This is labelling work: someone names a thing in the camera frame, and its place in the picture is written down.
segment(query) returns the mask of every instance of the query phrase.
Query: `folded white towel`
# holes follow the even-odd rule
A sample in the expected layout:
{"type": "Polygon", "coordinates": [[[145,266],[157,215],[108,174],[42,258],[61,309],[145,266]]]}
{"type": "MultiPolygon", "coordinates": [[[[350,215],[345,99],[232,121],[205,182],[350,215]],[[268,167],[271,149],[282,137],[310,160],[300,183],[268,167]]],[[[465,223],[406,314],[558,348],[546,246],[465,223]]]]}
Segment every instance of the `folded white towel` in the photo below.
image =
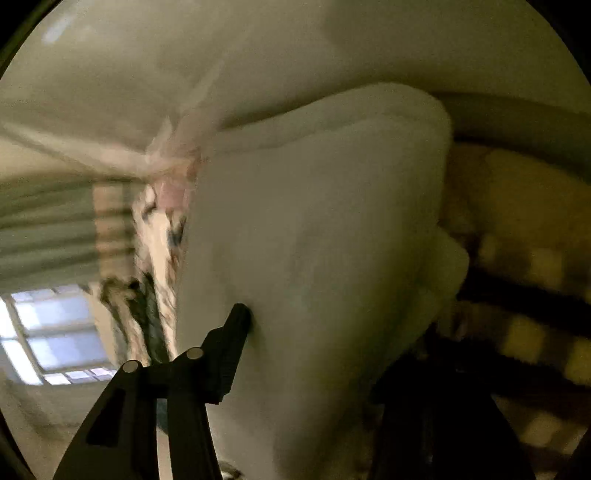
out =
{"type": "Polygon", "coordinates": [[[218,454],[247,478],[317,478],[388,352],[453,296],[465,257],[436,233],[450,139],[437,100],[382,84],[222,132],[206,149],[177,343],[199,345],[236,302],[252,309],[232,392],[208,409],[218,454]]]}

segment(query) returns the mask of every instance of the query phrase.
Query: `window pane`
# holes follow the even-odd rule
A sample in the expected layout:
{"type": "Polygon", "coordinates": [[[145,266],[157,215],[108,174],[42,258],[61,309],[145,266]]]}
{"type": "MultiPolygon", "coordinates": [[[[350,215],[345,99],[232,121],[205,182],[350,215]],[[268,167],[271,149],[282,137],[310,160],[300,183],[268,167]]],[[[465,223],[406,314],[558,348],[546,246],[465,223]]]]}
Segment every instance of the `window pane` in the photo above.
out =
{"type": "Polygon", "coordinates": [[[66,375],[70,377],[72,383],[96,382],[96,378],[86,371],[67,372],[66,375]]]}
{"type": "Polygon", "coordinates": [[[15,303],[22,325],[28,330],[56,327],[69,323],[92,322],[83,296],[53,298],[34,303],[15,303]]]}
{"type": "Polygon", "coordinates": [[[70,385],[70,381],[64,374],[48,374],[43,376],[51,385],[70,385]]]}
{"type": "Polygon", "coordinates": [[[95,330],[30,338],[28,341],[37,361],[45,369],[108,362],[95,330]]]}
{"type": "Polygon", "coordinates": [[[14,299],[14,301],[34,301],[49,299],[54,295],[55,293],[53,293],[52,289],[44,288],[42,290],[31,290],[13,293],[12,298],[14,299]]]}
{"type": "Polygon", "coordinates": [[[28,385],[41,385],[31,361],[18,340],[3,340],[2,346],[21,380],[28,385]]]}
{"type": "Polygon", "coordinates": [[[6,304],[0,299],[0,337],[14,338],[16,335],[6,304]]]}

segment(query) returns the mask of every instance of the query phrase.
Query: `white fabric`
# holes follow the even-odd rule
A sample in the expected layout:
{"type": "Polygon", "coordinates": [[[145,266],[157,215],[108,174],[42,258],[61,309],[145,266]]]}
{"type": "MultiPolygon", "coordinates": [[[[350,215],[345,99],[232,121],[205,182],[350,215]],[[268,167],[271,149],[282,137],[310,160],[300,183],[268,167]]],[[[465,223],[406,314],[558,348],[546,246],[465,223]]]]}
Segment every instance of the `white fabric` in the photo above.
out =
{"type": "Polygon", "coordinates": [[[0,82],[0,175],[144,176],[221,125],[383,79],[591,112],[526,0],[63,0],[0,82]],[[15,162],[6,142],[44,160],[15,162]]]}
{"type": "Polygon", "coordinates": [[[177,344],[252,309],[232,392],[208,410],[218,454],[247,478],[317,478],[343,416],[453,296],[467,259],[436,228],[449,143],[438,101],[383,84],[206,149],[177,344]]]}

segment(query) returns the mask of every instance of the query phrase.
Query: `striped curtain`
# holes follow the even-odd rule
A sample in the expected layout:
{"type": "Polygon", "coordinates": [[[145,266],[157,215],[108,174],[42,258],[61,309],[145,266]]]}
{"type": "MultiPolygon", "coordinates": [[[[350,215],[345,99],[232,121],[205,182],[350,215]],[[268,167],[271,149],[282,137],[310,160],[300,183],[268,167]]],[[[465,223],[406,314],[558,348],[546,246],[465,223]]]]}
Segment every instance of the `striped curtain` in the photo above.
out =
{"type": "Polygon", "coordinates": [[[0,294],[131,275],[141,187],[79,176],[0,183],[0,294]]]}

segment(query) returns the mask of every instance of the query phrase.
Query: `window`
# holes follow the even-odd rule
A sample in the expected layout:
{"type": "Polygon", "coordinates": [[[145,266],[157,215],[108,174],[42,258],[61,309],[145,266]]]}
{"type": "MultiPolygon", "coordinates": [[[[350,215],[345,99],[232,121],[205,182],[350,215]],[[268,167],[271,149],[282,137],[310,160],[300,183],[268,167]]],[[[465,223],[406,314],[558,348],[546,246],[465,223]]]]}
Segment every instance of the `window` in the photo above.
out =
{"type": "Polygon", "coordinates": [[[115,374],[78,285],[3,296],[0,343],[29,385],[94,382],[115,374]]]}

